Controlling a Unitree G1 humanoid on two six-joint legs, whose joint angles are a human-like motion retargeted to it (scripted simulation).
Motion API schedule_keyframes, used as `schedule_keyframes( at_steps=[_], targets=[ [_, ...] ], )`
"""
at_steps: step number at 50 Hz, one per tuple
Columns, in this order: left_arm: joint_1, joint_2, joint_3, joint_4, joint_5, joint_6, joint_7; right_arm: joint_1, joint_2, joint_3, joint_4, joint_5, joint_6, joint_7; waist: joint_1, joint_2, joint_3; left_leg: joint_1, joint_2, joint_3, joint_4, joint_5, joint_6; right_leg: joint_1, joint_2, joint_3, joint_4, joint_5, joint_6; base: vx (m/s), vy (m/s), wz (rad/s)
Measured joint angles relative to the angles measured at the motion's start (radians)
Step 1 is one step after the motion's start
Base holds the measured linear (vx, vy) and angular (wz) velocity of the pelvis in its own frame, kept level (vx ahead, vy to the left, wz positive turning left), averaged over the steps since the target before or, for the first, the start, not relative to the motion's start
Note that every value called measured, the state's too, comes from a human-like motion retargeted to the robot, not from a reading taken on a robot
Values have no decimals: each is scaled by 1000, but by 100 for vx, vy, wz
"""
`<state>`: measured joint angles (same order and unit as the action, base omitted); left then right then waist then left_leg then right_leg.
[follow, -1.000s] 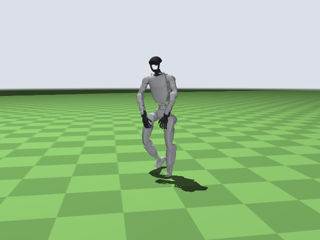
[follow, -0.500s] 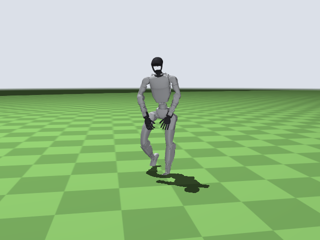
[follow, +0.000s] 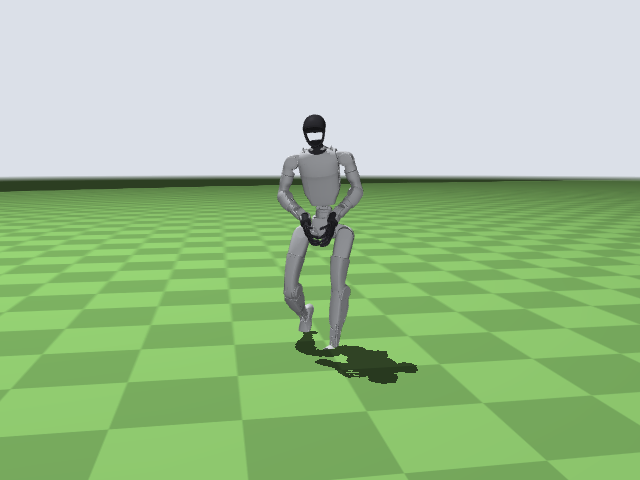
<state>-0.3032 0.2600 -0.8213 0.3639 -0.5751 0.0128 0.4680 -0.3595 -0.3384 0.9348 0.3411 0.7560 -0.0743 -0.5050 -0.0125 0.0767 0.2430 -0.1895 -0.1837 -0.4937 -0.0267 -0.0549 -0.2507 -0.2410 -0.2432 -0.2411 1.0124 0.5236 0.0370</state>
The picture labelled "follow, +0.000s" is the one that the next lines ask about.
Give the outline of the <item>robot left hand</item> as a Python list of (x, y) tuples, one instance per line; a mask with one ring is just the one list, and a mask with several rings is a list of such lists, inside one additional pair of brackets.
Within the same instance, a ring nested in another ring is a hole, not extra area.
[(327, 219), (327, 225), (320, 228), (320, 230), (323, 230), (326, 228), (324, 234), (316, 238), (316, 239), (323, 238), (322, 240), (316, 242), (316, 243), (319, 243), (318, 245), (320, 245), (320, 247), (325, 247), (330, 243), (331, 238), (334, 235), (335, 227), (338, 225), (338, 221), (335, 219), (335, 217), (336, 217), (336, 212), (331, 212)]

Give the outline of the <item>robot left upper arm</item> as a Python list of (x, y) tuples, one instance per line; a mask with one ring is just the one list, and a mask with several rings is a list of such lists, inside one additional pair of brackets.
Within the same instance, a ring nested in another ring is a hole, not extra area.
[(346, 173), (346, 178), (351, 184), (351, 188), (348, 190), (347, 196), (351, 195), (352, 191), (356, 187), (360, 187), (363, 191), (354, 156), (347, 151), (336, 151), (336, 155), (338, 163), (345, 167), (344, 172)]

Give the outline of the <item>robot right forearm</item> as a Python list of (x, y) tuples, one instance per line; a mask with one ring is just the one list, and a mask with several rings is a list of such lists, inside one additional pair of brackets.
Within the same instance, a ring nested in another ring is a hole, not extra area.
[[(280, 205), (288, 212), (290, 212), (296, 219), (302, 220), (301, 214), (308, 213), (306, 212), (294, 199), (289, 199), (284, 191), (280, 191), (278, 193), (277, 199)], [(311, 220), (311, 216), (308, 213), (309, 219)]]

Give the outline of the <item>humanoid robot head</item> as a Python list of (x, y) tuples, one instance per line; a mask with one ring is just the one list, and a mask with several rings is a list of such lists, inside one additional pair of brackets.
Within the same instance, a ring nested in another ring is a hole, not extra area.
[[(323, 141), (325, 137), (325, 128), (326, 128), (325, 120), (320, 115), (316, 115), (316, 114), (310, 115), (305, 119), (303, 124), (303, 132), (304, 132), (304, 136), (307, 143), (313, 149), (313, 151), (308, 150), (310, 154), (318, 155), (318, 154), (324, 153), (327, 150), (327, 149), (320, 150), (324, 146)], [(322, 139), (309, 141), (307, 133), (317, 133), (317, 132), (322, 132)]]

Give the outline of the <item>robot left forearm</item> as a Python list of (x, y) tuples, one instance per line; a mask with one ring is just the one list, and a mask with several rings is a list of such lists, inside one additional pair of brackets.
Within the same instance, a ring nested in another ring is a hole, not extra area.
[[(363, 196), (363, 191), (360, 187), (354, 188), (351, 195), (345, 196), (343, 201), (339, 203), (332, 212), (336, 212), (335, 219), (339, 222), (342, 217), (351, 209), (354, 208)], [(331, 212), (330, 212), (331, 213)], [(329, 214), (330, 214), (329, 213)], [(328, 214), (328, 217), (329, 217)]]

